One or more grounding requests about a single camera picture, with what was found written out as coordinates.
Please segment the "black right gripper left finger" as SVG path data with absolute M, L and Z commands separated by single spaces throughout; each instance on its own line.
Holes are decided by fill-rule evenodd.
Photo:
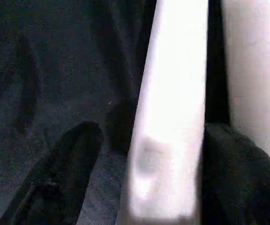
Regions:
M 0 225 L 76 224 L 103 140 L 92 121 L 64 133 L 26 176 Z

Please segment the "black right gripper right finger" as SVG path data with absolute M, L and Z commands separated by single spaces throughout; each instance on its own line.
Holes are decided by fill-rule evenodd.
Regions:
M 270 157 L 225 124 L 204 128 L 203 179 L 233 225 L 270 225 Z

